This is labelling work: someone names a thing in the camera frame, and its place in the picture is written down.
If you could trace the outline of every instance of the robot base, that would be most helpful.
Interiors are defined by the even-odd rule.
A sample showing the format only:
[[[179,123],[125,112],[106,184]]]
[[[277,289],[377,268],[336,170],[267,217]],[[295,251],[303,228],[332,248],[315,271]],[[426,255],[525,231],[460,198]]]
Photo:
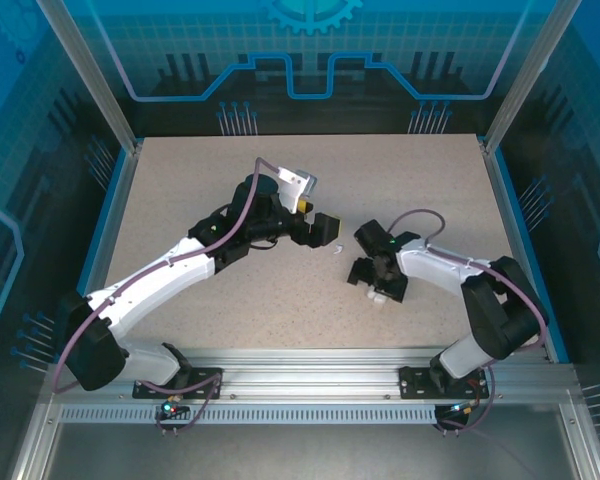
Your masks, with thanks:
[[[480,400],[489,398],[484,371],[470,373],[465,378],[450,384],[446,391],[441,393],[431,380],[429,370],[429,367],[402,367],[398,370],[400,398],[403,400],[473,400],[476,398],[476,392],[467,384],[469,380],[475,380],[478,385],[481,385]]]
[[[206,378],[211,377],[215,374],[222,375],[221,368],[192,368],[189,371],[189,378],[186,382],[186,385],[194,385],[196,383],[200,383],[204,381]],[[164,388],[172,390],[176,388],[185,388],[179,385],[175,385],[177,378],[174,377],[171,381],[169,381],[166,385],[162,385]],[[185,400],[204,400],[209,395],[211,388],[213,388],[213,382],[205,385],[202,388],[197,390],[193,390],[189,393],[185,393],[182,395],[182,398]],[[133,398],[141,399],[141,400],[164,400],[168,398],[170,395],[166,395],[164,393],[158,393],[154,390],[151,390],[149,387],[145,387],[141,383],[136,382],[133,386],[133,392],[131,394]],[[215,393],[211,396],[212,400],[217,400],[220,398],[220,385],[216,387]]]

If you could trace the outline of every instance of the blue enclosure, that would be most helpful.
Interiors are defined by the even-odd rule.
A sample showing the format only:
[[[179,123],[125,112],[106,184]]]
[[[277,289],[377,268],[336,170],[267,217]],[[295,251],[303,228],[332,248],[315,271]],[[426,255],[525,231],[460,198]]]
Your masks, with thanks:
[[[600,0],[579,3],[0,1],[0,478],[57,360],[45,328],[65,292],[86,293],[146,137],[486,136],[547,355],[600,384]]]

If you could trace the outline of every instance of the enclosure floor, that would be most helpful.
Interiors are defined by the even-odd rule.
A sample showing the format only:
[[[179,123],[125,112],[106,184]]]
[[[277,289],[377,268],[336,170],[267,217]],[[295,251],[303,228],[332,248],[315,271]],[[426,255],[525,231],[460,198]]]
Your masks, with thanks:
[[[463,302],[417,279],[403,304],[383,307],[347,284],[362,250],[353,232],[405,210],[442,213],[435,244],[476,258],[510,254],[474,135],[149,138],[145,140],[107,284],[164,254],[198,220],[230,202],[262,156],[318,177],[316,212],[343,221],[340,238],[311,250],[282,239],[154,310],[131,336],[179,347],[337,348],[446,345],[469,331]],[[405,219],[423,236],[437,219]],[[343,245],[336,254],[336,244]]]

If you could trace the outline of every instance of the robotic arm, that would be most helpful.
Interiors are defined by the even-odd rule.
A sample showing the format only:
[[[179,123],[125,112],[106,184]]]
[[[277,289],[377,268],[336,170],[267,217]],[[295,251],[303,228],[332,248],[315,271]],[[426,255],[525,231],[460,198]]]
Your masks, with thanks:
[[[402,302],[409,278],[414,277],[464,300],[471,333],[430,362],[429,380],[441,395],[481,367],[507,358],[540,333],[536,313],[547,324],[540,300],[512,258],[474,260],[433,247],[412,232],[394,237],[376,220],[364,224],[354,236],[367,257],[355,261],[348,282],[368,284],[368,296],[374,301],[391,298]],[[489,271],[496,272],[500,280]],[[520,293],[532,302],[536,312]]]
[[[262,159],[257,162],[268,166]],[[276,242],[289,236],[298,245],[316,248],[337,238],[338,219],[317,213],[313,224],[306,221],[313,206],[305,198],[315,187],[315,177],[273,169],[281,187],[256,170],[238,185],[230,204],[198,222],[160,258],[114,285],[84,298],[73,292],[61,301],[56,316],[58,351],[65,349],[85,319],[97,312],[75,344],[69,345],[66,357],[67,366],[85,390],[96,390],[115,378],[164,385],[181,368],[190,368],[171,345],[146,346],[125,336],[174,295],[245,257],[253,242]]]

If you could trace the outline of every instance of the gear graphic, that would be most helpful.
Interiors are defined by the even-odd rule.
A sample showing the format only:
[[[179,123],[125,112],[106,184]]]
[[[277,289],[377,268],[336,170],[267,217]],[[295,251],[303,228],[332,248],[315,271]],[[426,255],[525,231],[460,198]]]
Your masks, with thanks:
[[[0,29],[17,48],[24,49],[33,40],[38,24],[33,0],[0,0]]]
[[[269,20],[277,20],[280,28],[291,27],[293,33],[316,30],[327,33],[329,28],[340,28],[343,19],[353,18],[353,9],[362,7],[362,0],[262,0],[269,12]]]

